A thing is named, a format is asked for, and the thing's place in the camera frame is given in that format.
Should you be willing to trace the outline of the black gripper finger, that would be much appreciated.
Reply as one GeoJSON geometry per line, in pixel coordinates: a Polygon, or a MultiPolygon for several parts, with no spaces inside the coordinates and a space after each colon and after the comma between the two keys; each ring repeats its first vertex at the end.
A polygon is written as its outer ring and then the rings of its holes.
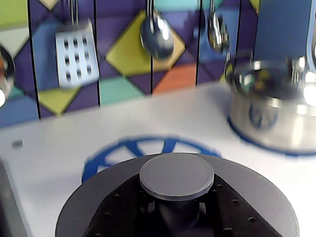
{"type": "Polygon", "coordinates": [[[85,237],[170,237],[158,213],[158,203],[140,185],[136,174],[119,185],[100,203],[85,237]]]}
{"type": "Polygon", "coordinates": [[[261,215],[221,177],[198,198],[200,214],[189,237],[279,237],[261,215]]]}

